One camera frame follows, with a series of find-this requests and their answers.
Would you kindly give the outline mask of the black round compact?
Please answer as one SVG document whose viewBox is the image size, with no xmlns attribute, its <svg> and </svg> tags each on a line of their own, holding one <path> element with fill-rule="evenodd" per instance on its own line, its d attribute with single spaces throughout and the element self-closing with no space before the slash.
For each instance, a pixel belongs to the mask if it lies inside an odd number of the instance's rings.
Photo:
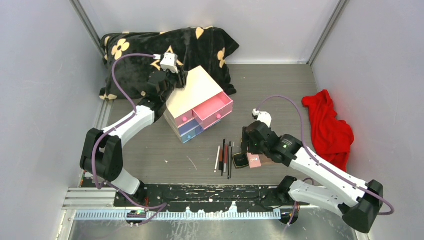
<svg viewBox="0 0 424 240">
<path fill-rule="evenodd" d="M 249 160 L 246 153 L 237 153 L 232 156 L 233 165 L 236 169 L 242 169 L 249 166 Z"/>
</svg>

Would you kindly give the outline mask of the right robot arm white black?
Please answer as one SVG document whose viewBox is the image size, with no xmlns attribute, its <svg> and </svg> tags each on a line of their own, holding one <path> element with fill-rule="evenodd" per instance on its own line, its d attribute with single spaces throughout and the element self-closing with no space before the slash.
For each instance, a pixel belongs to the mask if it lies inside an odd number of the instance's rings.
<svg viewBox="0 0 424 240">
<path fill-rule="evenodd" d="M 384 187 L 349 175 L 312 152 L 309 147 L 285 134 L 277 136 L 265 123 L 255 121 L 242 129 L 241 149 L 253 155 L 265 155 L 277 164 L 308 175 L 321 186 L 293 176 L 285 176 L 275 190 L 279 202 L 307 203 L 328 210 L 354 230 L 368 234 L 383 206 Z"/>
</svg>

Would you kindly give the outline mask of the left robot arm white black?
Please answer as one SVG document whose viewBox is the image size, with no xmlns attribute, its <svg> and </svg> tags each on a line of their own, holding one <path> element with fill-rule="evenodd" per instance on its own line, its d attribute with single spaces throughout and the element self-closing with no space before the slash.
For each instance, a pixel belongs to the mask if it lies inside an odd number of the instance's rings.
<svg viewBox="0 0 424 240">
<path fill-rule="evenodd" d="M 123 147 L 136 134 L 157 122 L 165 110 L 166 102 L 177 89 L 187 84 L 188 72 L 178 68 L 154 71 L 150 74 L 143 96 L 126 117 L 100 130 L 93 128 L 86 134 L 80 167 L 104 179 L 126 193 L 126 200 L 141 206 L 146 200 L 144 183 L 124 169 Z"/>
</svg>

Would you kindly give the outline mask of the brown eyeshadow palette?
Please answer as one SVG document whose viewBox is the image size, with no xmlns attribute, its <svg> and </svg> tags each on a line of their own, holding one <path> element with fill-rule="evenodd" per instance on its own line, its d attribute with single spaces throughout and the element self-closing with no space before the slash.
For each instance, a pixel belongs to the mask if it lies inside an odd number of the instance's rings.
<svg viewBox="0 0 424 240">
<path fill-rule="evenodd" d="M 265 155 L 260 155 L 259 157 L 260 157 L 260 162 L 263 166 L 275 164 L 275 162 L 273 162 L 270 158 L 266 157 Z"/>
</svg>

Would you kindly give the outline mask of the pastel mini drawer organizer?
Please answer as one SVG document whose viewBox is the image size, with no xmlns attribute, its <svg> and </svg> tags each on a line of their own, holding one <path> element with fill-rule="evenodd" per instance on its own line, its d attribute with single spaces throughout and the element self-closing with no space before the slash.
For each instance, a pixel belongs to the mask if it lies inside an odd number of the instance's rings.
<svg viewBox="0 0 424 240">
<path fill-rule="evenodd" d="M 171 94 L 163 116 L 185 144 L 228 116 L 233 105 L 209 73 L 198 66 L 188 72 L 186 86 Z"/>
</svg>

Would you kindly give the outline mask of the pink square compact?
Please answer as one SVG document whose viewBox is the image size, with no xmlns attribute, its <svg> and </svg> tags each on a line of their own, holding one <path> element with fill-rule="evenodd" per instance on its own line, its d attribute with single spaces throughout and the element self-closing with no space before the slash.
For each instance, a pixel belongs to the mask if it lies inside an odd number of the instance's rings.
<svg viewBox="0 0 424 240">
<path fill-rule="evenodd" d="M 246 157 L 247 157 L 247 160 L 248 160 L 248 163 L 249 163 L 249 167 L 251 169 L 260 168 L 262 166 L 262 162 L 261 162 L 260 156 L 258 154 L 252 154 L 252 153 L 248 152 L 246 154 Z"/>
</svg>

